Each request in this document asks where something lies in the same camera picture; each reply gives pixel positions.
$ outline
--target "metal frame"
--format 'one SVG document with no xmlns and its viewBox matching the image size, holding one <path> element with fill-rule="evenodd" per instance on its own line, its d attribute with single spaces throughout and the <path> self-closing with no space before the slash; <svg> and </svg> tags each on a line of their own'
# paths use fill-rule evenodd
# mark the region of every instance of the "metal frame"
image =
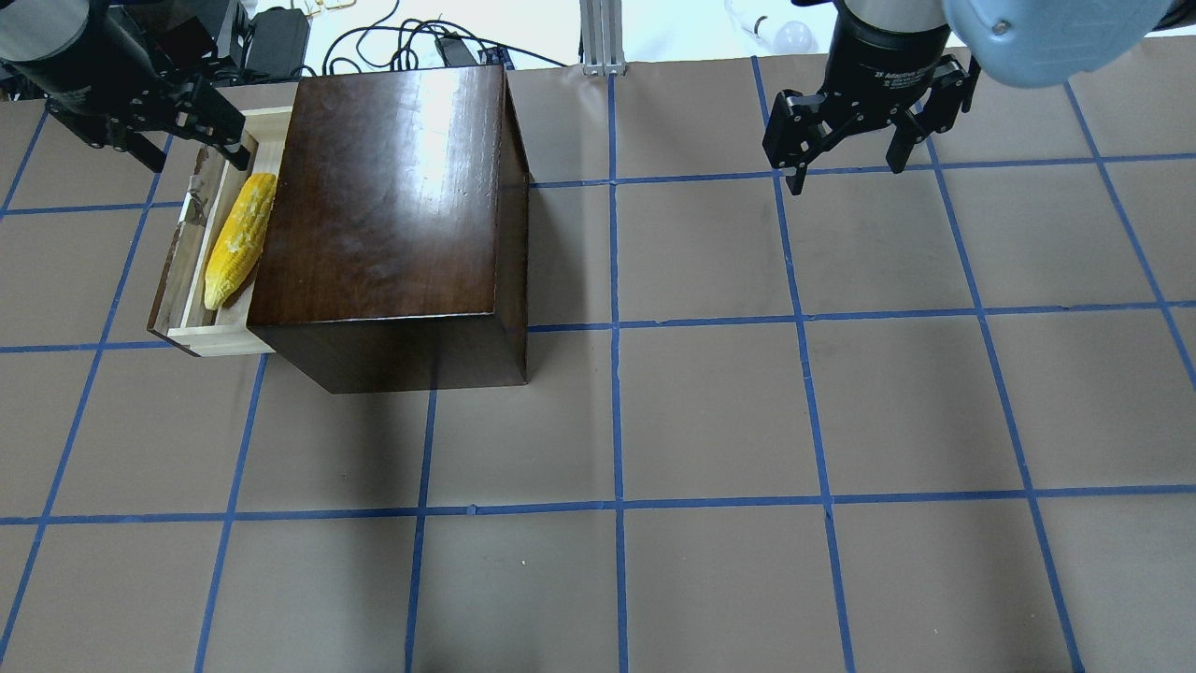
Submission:
<svg viewBox="0 0 1196 673">
<path fill-rule="evenodd" d="M 581 1 L 581 71 L 587 75 L 623 74 L 623 1 Z"/>
</svg>

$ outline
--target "glossy wooden top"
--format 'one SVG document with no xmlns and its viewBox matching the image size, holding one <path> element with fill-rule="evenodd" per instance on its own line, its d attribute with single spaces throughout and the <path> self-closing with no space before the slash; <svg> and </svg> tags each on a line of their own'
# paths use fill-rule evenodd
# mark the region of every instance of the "glossy wooden top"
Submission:
<svg viewBox="0 0 1196 673">
<path fill-rule="evenodd" d="M 505 77 L 304 79 L 249 323 L 492 312 Z"/>
</svg>

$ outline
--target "black cylinder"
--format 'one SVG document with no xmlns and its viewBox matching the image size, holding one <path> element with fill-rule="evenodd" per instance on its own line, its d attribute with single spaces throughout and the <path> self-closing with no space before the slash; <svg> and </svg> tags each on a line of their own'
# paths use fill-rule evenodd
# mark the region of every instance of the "black cylinder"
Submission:
<svg viewBox="0 0 1196 673">
<path fill-rule="evenodd" d="M 80 115 L 122 109 L 158 81 L 150 55 L 108 16 L 106 0 L 90 1 L 86 23 L 65 47 L 35 61 L 11 65 Z"/>
<path fill-rule="evenodd" d="M 926 92 L 947 45 L 946 24 L 922 32 L 890 32 L 860 20 L 841 2 L 823 93 L 907 108 Z"/>
</svg>

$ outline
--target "blue cover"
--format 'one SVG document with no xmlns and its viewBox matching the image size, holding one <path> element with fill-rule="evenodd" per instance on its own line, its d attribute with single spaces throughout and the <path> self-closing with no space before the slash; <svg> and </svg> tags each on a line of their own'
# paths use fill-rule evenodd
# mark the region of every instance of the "blue cover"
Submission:
<svg viewBox="0 0 1196 673">
<path fill-rule="evenodd" d="M 1062 84 L 1137 44 L 1171 0 L 942 0 L 947 23 L 993 79 Z"/>
</svg>

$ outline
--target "label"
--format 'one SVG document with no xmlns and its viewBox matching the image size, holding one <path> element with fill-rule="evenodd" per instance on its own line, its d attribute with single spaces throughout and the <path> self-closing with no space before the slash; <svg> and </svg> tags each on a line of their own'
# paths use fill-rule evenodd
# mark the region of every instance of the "label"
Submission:
<svg viewBox="0 0 1196 673">
<path fill-rule="evenodd" d="M 934 66 L 926 66 L 925 68 L 919 68 L 916 71 L 908 72 L 890 72 L 890 71 L 878 71 L 873 69 L 872 74 L 880 80 L 880 85 L 885 88 L 909 88 L 916 86 L 921 82 L 926 75 L 934 69 Z"/>
</svg>

